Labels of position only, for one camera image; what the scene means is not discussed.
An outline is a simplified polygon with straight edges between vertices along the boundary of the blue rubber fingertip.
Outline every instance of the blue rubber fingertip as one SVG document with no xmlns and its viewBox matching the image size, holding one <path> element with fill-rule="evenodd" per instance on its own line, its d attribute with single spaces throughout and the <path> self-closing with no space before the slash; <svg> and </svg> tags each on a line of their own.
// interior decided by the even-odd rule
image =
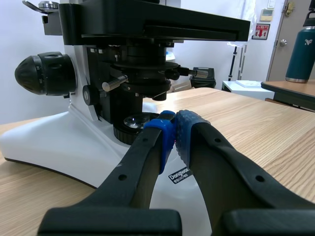
<svg viewBox="0 0 315 236">
<path fill-rule="evenodd" d="M 179 111 L 176 114 L 176 149 L 189 168 L 190 164 L 190 136 L 191 128 L 196 123 L 209 123 L 195 112 L 188 110 Z"/>
<path fill-rule="evenodd" d="M 175 113 L 172 111 L 163 111 L 161 114 L 171 114 L 175 116 Z M 163 132 L 163 140 L 162 140 L 162 155 L 161 155 L 161 165 L 160 172 L 162 174 L 168 159 L 168 156 L 171 153 L 171 150 L 174 147 L 175 137 L 176 137 L 176 120 L 172 123 L 167 119 L 153 119 L 150 122 L 144 125 L 146 127 L 154 127 L 159 128 Z"/>
</svg>

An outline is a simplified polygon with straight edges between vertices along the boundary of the teal water bottle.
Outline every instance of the teal water bottle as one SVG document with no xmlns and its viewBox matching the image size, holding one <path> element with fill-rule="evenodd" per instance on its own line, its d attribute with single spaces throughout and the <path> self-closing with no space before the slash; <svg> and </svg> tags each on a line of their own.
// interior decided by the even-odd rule
<svg viewBox="0 0 315 236">
<path fill-rule="evenodd" d="M 310 11 L 303 29 L 297 34 L 285 79 L 296 83 L 306 83 L 315 62 L 315 18 L 310 18 Z"/>
</svg>

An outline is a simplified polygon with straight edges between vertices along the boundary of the wooden table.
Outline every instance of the wooden table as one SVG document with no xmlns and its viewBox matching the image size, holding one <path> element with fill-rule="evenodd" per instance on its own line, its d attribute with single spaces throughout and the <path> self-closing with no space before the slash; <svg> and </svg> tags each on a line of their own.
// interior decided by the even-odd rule
<svg viewBox="0 0 315 236">
<path fill-rule="evenodd" d="M 262 82 L 261 87 L 275 92 L 274 101 L 315 111 L 315 80 L 305 84 L 289 81 Z"/>
<path fill-rule="evenodd" d="M 209 120 L 233 145 L 287 188 L 315 202 L 315 113 L 211 88 L 167 95 L 162 110 L 188 109 Z M 23 121 L 0 126 L 0 133 Z M 93 189 L 36 167 L 0 159 L 0 235 L 35 235 L 43 214 Z"/>
</svg>

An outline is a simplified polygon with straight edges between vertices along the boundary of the fire extinguisher sign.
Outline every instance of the fire extinguisher sign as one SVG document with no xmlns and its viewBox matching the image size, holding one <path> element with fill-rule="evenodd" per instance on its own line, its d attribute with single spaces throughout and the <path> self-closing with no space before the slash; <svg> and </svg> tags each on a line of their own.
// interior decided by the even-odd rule
<svg viewBox="0 0 315 236">
<path fill-rule="evenodd" d="M 270 24 L 256 24 L 256 30 L 252 39 L 266 40 L 268 38 L 269 29 Z"/>
</svg>

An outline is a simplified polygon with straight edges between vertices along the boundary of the white wall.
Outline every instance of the white wall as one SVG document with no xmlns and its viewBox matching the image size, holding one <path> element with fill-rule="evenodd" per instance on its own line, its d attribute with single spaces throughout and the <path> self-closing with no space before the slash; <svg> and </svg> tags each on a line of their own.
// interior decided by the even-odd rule
<svg viewBox="0 0 315 236">
<path fill-rule="evenodd" d="M 238 1 L 231 0 L 181 0 L 181 8 L 213 13 L 222 16 L 236 17 L 235 7 Z M 243 70 L 243 80 L 265 81 L 267 77 L 269 62 L 277 28 L 281 17 L 282 5 L 284 0 L 276 0 L 274 17 L 271 24 L 267 40 L 251 40 L 248 43 L 247 55 Z M 266 8 L 268 0 L 256 0 L 256 15 L 259 22 L 260 12 Z M 228 46 L 226 42 L 206 42 L 206 41 L 185 41 L 183 44 L 176 44 L 174 54 L 176 63 L 182 66 L 192 68 L 194 66 L 212 67 L 215 69 L 216 88 L 222 87 L 222 81 L 228 80 L 231 67 L 234 47 Z M 237 79 L 238 66 L 241 49 L 238 49 L 238 55 L 233 68 L 233 79 Z"/>
<path fill-rule="evenodd" d="M 38 5 L 40 0 L 32 0 Z M 59 51 L 62 36 L 45 36 L 41 15 L 21 0 L 1 1 L 0 8 L 0 124 L 49 116 L 67 110 L 62 96 L 35 95 L 15 80 L 17 65 L 30 55 Z"/>
</svg>

